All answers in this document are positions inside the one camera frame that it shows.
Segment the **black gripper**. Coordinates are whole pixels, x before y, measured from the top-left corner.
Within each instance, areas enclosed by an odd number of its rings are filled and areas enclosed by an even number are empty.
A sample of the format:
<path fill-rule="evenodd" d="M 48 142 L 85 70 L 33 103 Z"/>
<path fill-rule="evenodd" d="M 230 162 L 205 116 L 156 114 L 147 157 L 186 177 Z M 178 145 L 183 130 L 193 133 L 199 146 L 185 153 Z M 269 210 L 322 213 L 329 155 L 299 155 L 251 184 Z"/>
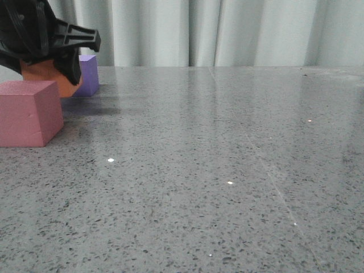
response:
<path fill-rule="evenodd" d="M 79 49 L 100 50 L 97 30 L 55 17 L 48 1 L 1 1 L 1 65 L 21 72 L 20 61 L 53 60 L 72 85 L 81 79 Z"/>

